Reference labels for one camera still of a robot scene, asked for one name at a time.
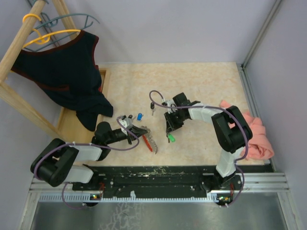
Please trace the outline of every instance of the wooden frame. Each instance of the wooden frame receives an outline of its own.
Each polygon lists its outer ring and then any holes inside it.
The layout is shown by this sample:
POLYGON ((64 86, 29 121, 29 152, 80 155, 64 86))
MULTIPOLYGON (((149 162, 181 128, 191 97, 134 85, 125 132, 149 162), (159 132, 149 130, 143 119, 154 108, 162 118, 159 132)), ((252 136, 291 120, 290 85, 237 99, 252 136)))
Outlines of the wooden frame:
MULTIPOLYGON (((60 16, 69 14, 64 0, 52 1, 60 16)), ((37 0, 30 10, 30 13, 39 15, 42 12, 45 3, 46 2, 44 0, 37 0)), ((76 29, 71 17, 62 18, 61 20, 66 29, 76 29)), ((25 101, 17 92, 15 92, 8 84, 4 82, 36 21, 36 17, 28 17, 25 20, 16 37, 13 39, 9 49, 5 53, 2 61, 0 62, 0 98, 53 138, 61 138, 64 141, 89 142, 94 134, 80 123, 75 111, 62 108, 58 125, 57 127, 54 127, 37 110, 35 110, 27 101, 25 101)), ((72 34, 70 38, 74 39, 76 36, 77 33, 72 34)), ((106 96, 110 72, 108 69, 99 69, 99 71, 102 75, 103 94, 106 96)), ((102 116, 99 116, 97 122, 101 122, 102 119, 102 116)))

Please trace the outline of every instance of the pink cloth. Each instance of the pink cloth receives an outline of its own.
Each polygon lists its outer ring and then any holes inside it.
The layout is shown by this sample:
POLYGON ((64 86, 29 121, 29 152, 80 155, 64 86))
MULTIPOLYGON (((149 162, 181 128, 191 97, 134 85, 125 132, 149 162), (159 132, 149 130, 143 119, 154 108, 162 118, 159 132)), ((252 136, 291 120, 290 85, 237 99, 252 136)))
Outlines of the pink cloth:
MULTIPOLYGON (((220 103, 220 107, 222 108, 228 108, 230 106, 231 104, 224 100, 220 103)), ((249 111, 243 113, 243 117, 253 133, 253 138, 248 142, 248 155, 246 159, 267 160, 274 156, 273 148, 266 137, 265 127, 262 125, 261 119, 252 117, 249 111)), ((244 155, 244 152, 245 148, 243 148, 241 156, 244 155)))

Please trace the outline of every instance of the wooden pole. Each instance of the wooden pole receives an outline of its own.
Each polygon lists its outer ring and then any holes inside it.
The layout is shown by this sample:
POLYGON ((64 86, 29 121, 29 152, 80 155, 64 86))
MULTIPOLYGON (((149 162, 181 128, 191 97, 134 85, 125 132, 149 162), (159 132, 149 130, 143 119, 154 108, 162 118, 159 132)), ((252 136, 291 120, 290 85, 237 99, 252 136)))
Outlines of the wooden pole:
MULTIPOLYGON (((70 13, 65 3, 65 0, 52 0, 52 1, 53 1, 53 5, 56 8, 59 16, 63 16, 65 14, 70 13)), ((67 30, 77 29, 75 23, 73 22, 72 17, 65 17, 65 18, 62 18, 61 20, 67 30)), ((78 36, 78 34, 79 33, 74 33, 70 35, 71 40, 75 39, 78 36)))
MULTIPOLYGON (((30 10, 30 13, 39 15, 43 10, 44 5, 45 1, 37 0, 32 9, 30 10)), ((36 17, 28 17, 19 29, 9 49, 6 51, 2 61, 0 62, 0 84, 5 81, 6 76, 10 72, 14 62, 16 61, 20 51, 22 50, 23 45, 25 44, 29 34, 31 33, 36 21, 36 17)))
POLYGON ((0 84, 0 98, 53 138, 65 140, 63 135, 50 122, 4 82, 0 84))

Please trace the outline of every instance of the gray wall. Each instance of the gray wall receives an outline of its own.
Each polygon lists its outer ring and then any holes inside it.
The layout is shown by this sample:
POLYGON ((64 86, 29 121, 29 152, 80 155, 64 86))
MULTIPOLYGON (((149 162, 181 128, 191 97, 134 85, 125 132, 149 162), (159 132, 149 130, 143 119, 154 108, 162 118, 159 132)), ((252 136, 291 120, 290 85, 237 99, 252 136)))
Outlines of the gray wall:
MULTIPOLYGON (((29 9, 24 0, 1 1, 0 59, 22 25, 23 16, 29 13, 29 9)), ((49 121, 57 119, 59 106, 33 82, 10 73, 6 83, 49 121)), ((0 99, 0 229, 17 229, 33 177, 30 165, 44 149, 48 139, 45 132, 0 99)))
MULTIPOLYGON (((96 63, 241 63, 274 0, 66 0, 96 17, 96 63)), ((56 15, 52 4, 46 12, 56 15)), ((84 17, 74 17, 81 28, 84 17)))
MULTIPOLYGON (((284 1, 248 66, 274 161, 302 214, 307 175, 307 1, 284 1)), ((302 219, 307 228, 307 219, 302 219)))

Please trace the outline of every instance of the wooden tabletop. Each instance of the wooden tabletop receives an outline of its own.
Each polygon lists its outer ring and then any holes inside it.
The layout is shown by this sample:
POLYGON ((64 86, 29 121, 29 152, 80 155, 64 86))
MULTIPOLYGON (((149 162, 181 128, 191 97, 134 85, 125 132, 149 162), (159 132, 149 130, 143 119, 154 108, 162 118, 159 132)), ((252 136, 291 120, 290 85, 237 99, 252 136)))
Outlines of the wooden tabletop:
MULTIPOLYGON (((184 92, 191 101, 218 106, 226 100, 244 112, 248 110, 240 76, 234 62, 214 63, 159 63, 159 64, 110 64, 110 81, 106 98, 114 106, 113 118, 104 118, 112 129, 119 128, 116 117, 143 114, 135 126, 147 126, 159 148, 157 154, 148 150, 143 139, 130 151, 111 151, 101 162, 90 165, 144 166, 144 165, 216 165, 220 158, 218 144, 212 125, 202 121, 188 120, 181 129, 173 132, 176 139, 168 143, 165 135, 166 109, 157 108, 154 115, 150 109, 149 91, 158 90, 166 99, 184 92)), ((161 102, 156 94, 153 97, 161 102)), ((117 148, 130 147, 127 141, 110 145, 117 148)), ((239 164, 263 164, 258 160, 243 160, 239 164)))

